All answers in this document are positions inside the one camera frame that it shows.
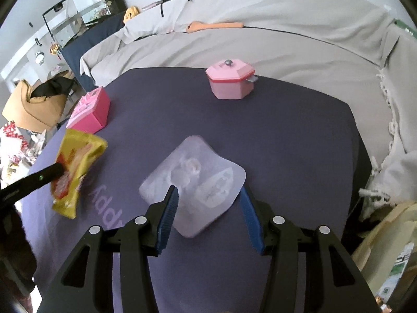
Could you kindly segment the yellow snack bag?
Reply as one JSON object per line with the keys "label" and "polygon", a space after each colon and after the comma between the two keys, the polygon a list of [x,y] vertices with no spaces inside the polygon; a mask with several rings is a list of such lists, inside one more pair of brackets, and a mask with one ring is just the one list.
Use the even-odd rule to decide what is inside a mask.
{"label": "yellow snack bag", "polygon": [[106,140],[94,134],[66,130],[56,158],[64,173],[50,185],[52,209],[59,215],[69,219],[76,217],[83,178],[107,146]]}

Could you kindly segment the clear plastic bag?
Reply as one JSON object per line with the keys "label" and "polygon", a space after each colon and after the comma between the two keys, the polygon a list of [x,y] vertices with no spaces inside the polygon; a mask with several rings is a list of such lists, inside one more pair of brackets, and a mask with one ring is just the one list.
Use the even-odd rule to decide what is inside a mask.
{"label": "clear plastic bag", "polygon": [[173,185],[179,203],[173,227],[193,238],[234,203],[246,171],[219,156],[200,136],[189,136],[142,182],[141,197],[149,204],[163,200]]}

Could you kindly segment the green white milk carton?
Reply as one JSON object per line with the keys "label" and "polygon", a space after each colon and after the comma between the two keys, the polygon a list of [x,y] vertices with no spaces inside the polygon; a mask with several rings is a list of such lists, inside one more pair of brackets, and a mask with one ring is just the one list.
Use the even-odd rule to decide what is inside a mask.
{"label": "green white milk carton", "polygon": [[388,302],[389,298],[393,294],[395,287],[398,285],[399,280],[401,279],[406,266],[408,264],[408,260],[413,252],[414,243],[409,242],[404,246],[403,251],[398,255],[396,261],[394,262],[394,266],[392,266],[391,271],[385,282],[382,284],[381,288],[377,291],[377,296],[384,302],[385,304]]}

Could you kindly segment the yellow trash bag bin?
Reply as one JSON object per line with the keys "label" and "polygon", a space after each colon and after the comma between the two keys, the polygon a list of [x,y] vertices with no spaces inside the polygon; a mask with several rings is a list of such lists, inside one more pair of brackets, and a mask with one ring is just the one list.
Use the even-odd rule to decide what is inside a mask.
{"label": "yellow trash bag bin", "polygon": [[399,306],[406,291],[411,288],[411,283],[416,280],[416,203],[407,201],[394,207],[367,234],[352,256],[372,294],[378,297],[377,291],[387,279],[396,258],[409,242],[414,243],[413,252],[404,274],[386,303],[391,308]]}

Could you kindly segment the orange beanbag chair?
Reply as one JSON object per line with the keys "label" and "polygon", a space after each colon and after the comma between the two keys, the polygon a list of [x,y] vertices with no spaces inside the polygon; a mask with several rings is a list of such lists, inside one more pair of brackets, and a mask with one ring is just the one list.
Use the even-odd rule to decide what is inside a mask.
{"label": "orange beanbag chair", "polygon": [[21,80],[4,105],[2,115],[21,129],[36,133],[50,130],[59,123],[70,92],[79,87],[75,79],[63,76],[35,88]]}

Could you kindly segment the pink toy cash register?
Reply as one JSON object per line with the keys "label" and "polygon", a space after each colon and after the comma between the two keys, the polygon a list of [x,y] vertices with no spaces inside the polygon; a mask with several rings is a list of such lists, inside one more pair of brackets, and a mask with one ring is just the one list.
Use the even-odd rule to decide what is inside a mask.
{"label": "pink toy cash register", "polygon": [[107,125],[110,99],[103,87],[87,92],[78,101],[66,127],[95,134]]}

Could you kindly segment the purple tablecloth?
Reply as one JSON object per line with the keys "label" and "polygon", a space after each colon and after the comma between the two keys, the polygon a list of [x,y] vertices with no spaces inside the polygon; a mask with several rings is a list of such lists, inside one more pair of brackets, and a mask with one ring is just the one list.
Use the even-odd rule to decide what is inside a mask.
{"label": "purple tablecloth", "polygon": [[350,107],[291,83],[260,77],[241,100],[219,100],[202,69],[132,69],[105,88],[108,147],[81,183],[76,217],[52,207],[47,186],[23,200],[23,225],[42,295],[92,225],[121,227],[161,201],[169,185],[197,196],[209,224],[172,230],[149,260],[161,312],[257,312],[270,259],[251,244],[239,201],[256,199],[295,225],[344,238],[370,159]]}

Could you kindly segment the glass fish tank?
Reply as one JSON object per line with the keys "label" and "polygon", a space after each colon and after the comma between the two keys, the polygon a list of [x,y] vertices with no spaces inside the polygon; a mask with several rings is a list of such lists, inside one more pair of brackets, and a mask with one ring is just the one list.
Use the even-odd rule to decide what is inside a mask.
{"label": "glass fish tank", "polygon": [[125,9],[122,0],[61,0],[42,18],[52,42],[60,48]]}

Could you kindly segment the yellow plush toy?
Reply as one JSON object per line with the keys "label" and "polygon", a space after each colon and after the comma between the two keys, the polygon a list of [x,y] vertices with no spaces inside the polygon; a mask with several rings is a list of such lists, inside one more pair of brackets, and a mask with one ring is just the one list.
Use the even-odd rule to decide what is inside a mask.
{"label": "yellow plush toy", "polygon": [[123,17],[123,23],[126,23],[127,21],[133,19],[134,17],[138,16],[140,14],[140,9],[136,6],[129,7],[126,9]]}

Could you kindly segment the pink toy pot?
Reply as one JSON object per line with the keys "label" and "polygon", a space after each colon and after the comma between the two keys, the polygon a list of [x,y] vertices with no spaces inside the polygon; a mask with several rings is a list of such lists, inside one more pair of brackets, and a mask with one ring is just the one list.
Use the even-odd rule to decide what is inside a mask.
{"label": "pink toy pot", "polygon": [[212,93],[219,100],[241,100],[254,89],[255,69],[240,59],[226,59],[206,69]]}

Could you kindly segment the grey covered sofa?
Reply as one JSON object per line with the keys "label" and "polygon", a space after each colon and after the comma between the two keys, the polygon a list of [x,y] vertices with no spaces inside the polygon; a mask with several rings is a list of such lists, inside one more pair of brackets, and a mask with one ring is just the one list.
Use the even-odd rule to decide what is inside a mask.
{"label": "grey covered sofa", "polygon": [[[416,38],[366,0],[171,0],[85,53],[106,86],[133,68],[206,68],[240,59],[256,73],[347,103],[371,157],[364,216],[416,199]],[[243,28],[186,33],[193,21]]]}

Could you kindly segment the orange back scratcher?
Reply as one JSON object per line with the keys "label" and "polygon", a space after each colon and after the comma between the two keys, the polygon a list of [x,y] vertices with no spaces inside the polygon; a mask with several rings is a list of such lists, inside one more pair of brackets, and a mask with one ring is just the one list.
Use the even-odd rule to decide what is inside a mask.
{"label": "orange back scratcher", "polygon": [[198,31],[211,30],[211,29],[234,29],[243,28],[244,24],[239,22],[229,23],[202,23],[200,21],[193,21],[187,26],[186,33],[195,33]]}

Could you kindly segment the green box on sofa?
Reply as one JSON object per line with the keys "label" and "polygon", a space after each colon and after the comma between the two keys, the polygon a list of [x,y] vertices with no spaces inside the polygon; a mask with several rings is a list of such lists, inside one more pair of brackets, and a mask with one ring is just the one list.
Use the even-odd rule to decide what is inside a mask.
{"label": "green box on sofa", "polygon": [[417,38],[417,30],[412,28],[411,26],[408,26],[403,21],[396,19],[395,25],[400,29],[406,31],[409,35],[413,36],[414,38]]}

